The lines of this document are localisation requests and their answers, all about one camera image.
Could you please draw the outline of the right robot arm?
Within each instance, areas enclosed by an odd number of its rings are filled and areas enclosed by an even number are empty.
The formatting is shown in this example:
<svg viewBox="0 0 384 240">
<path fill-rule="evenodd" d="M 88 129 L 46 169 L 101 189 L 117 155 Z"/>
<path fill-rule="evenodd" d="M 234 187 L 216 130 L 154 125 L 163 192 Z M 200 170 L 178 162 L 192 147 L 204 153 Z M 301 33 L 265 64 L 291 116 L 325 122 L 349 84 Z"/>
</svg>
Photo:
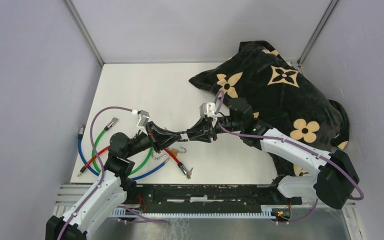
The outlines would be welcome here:
<svg viewBox="0 0 384 240">
<path fill-rule="evenodd" d="M 238 136 L 244 144 L 280 157 L 302 167 L 307 175 L 282 176 L 269 189 L 269 199 L 282 204 L 288 198 L 316 198 L 340 210 L 348 200 L 361 201 L 365 195 L 359 187 L 360 178 L 344 151 L 335 152 L 311 147 L 295 140 L 270 124 L 253 116 L 252 107 L 244 98 L 230 101 L 229 114 L 218 116 L 213 102 L 200 106 L 200 119 L 186 130 L 189 141 L 211 143 L 218 134 Z"/>
</svg>

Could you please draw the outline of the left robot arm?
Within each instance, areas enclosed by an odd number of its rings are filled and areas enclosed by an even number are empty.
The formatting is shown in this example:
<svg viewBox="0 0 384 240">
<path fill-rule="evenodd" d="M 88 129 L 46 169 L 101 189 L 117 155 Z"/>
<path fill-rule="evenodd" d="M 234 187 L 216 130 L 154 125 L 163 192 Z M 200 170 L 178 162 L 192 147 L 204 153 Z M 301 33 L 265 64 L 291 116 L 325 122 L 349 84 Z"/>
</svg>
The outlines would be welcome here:
<svg viewBox="0 0 384 240">
<path fill-rule="evenodd" d="M 110 213 L 123 202 L 137 198 L 136 181 L 129 178 L 135 163 L 129 160 L 153 147 L 160 152 L 182 139 L 181 132 L 158 127 L 152 121 L 134 137 L 123 132 L 113 134 L 103 171 L 88 191 L 62 216 L 52 216 L 46 223 L 47 240 L 86 240 L 92 237 Z"/>
</svg>

